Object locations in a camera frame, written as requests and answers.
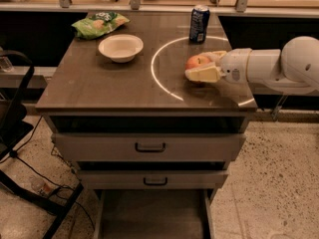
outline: plastic bag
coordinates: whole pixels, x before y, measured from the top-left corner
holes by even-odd
[[[128,22],[130,20],[119,13],[100,12],[77,21],[72,27],[76,29],[76,37],[92,40],[109,34]]]

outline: white bowl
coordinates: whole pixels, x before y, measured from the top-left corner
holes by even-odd
[[[102,55],[117,63],[132,60],[143,49],[143,41],[132,35],[115,35],[106,38],[99,45]]]

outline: terrazzo floor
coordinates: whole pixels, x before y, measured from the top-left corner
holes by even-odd
[[[32,124],[38,119],[26,117]],[[273,121],[268,111],[258,111],[246,136],[211,204],[215,239],[319,238],[319,112],[282,111],[278,121]],[[75,186],[78,182],[53,148],[43,119],[19,157],[55,183]],[[31,190],[29,177],[35,173],[23,162],[9,158],[0,169]],[[95,223],[96,194],[84,189],[77,202]],[[94,228],[79,204],[72,207],[54,238],[93,237]],[[42,238],[53,219],[46,211],[0,188],[1,239]]]

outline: cable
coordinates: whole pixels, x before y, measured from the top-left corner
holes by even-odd
[[[42,116],[40,116],[39,120],[37,121],[36,125],[34,126],[34,129],[33,129],[32,133],[31,133],[31,136],[29,137],[29,139],[27,141],[25,141],[22,145],[20,145],[16,150],[12,149],[11,151],[9,151],[7,153],[8,157],[6,159],[0,161],[0,163],[4,163],[5,161],[7,161],[9,159],[9,157],[15,158],[15,157],[18,156],[18,150],[20,148],[22,148],[23,146],[25,146],[31,140],[31,138],[33,137],[33,134],[35,133],[35,131],[36,131],[36,129],[37,129],[37,127],[38,127],[38,125],[39,125],[39,123],[41,121],[41,118],[42,118]]]
[[[4,160],[2,160],[2,161],[0,161],[0,163],[4,163],[5,161],[7,161],[9,158],[10,158],[11,156],[10,155],[8,155],[7,156],[7,158],[6,159],[4,159]]]
[[[56,195],[57,197],[63,199],[63,200],[68,200],[67,198],[58,195],[58,192],[57,192],[55,195]],[[94,229],[95,229],[95,225],[94,225],[94,222],[93,222],[93,220],[92,220],[92,218],[91,218],[89,212],[84,208],[84,206],[83,206],[81,203],[79,203],[79,202],[77,202],[77,201],[75,201],[75,203],[78,204],[78,205],[83,209],[83,211],[85,212],[85,214],[88,216],[88,218],[89,218],[89,220],[90,220],[90,222],[91,222],[91,225],[92,225],[92,227],[93,227],[93,230],[94,230]]]
[[[72,187],[68,186],[68,185],[60,185],[60,184],[58,184],[58,183],[53,182],[53,181],[52,181],[51,179],[49,179],[48,177],[46,177],[46,176],[42,175],[41,173],[39,173],[38,171],[36,171],[35,168],[33,168],[33,167],[32,167],[30,164],[28,164],[26,161],[22,160],[19,156],[16,156],[16,158],[17,158],[18,160],[20,160],[21,162],[23,162],[25,165],[27,165],[31,170],[33,170],[33,171],[34,171],[35,173],[37,173],[39,176],[41,176],[42,178],[48,180],[50,183],[56,185],[57,187],[68,188],[68,189],[74,191],[74,189],[73,189]]]
[[[72,168],[72,164],[70,164],[68,161],[66,161],[63,156],[60,154],[59,150],[57,150],[56,145],[53,145],[52,149],[51,149],[51,153],[52,156],[56,156],[58,157],[60,160],[62,160],[66,165],[68,165],[70,168]]]
[[[42,116],[40,116],[38,122],[37,122],[36,125],[34,126],[34,129],[33,129],[32,133],[31,133],[31,136],[29,137],[29,139],[28,139],[27,141],[25,141],[20,147],[18,147],[18,148],[16,149],[16,151],[18,151],[20,148],[22,148],[24,145],[26,145],[26,144],[31,140],[31,138],[33,137],[33,134],[35,133],[35,131],[36,131],[36,129],[37,129],[37,127],[38,127],[38,125],[39,125],[39,123],[40,123],[40,121],[41,121],[41,118],[42,118]]]

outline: blue can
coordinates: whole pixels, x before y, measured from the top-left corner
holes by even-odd
[[[191,12],[189,39],[194,43],[202,43],[206,39],[209,21],[209,8],[205,5],[196,5]]]

